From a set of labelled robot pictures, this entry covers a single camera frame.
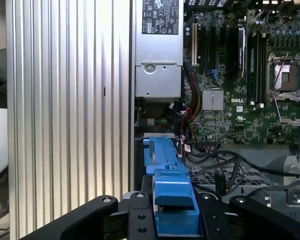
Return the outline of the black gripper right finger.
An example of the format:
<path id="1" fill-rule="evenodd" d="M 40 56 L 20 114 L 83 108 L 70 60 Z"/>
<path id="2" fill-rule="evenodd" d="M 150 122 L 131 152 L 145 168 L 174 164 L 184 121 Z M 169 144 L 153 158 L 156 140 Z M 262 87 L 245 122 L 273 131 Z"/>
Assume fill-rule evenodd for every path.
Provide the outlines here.
<path id="1" fill-rule="evenodd" d="M 199 193 L 201 234 L 204 240 L 300 240 L 300 222 L 246 196 L 225 204 Z"/>

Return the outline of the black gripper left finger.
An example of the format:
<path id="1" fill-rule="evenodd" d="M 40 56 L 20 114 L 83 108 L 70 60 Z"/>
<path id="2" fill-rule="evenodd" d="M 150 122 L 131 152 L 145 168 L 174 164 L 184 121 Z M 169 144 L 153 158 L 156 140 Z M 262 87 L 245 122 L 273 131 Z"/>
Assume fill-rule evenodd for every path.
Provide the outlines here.
<path id="1" fill-rule="evenodd" d="M 149 197 L 130 196 L 129 205 L 110 195 L 98 196 L 24 236 L 25 240 L 154 240 L 156 225 Z"/>

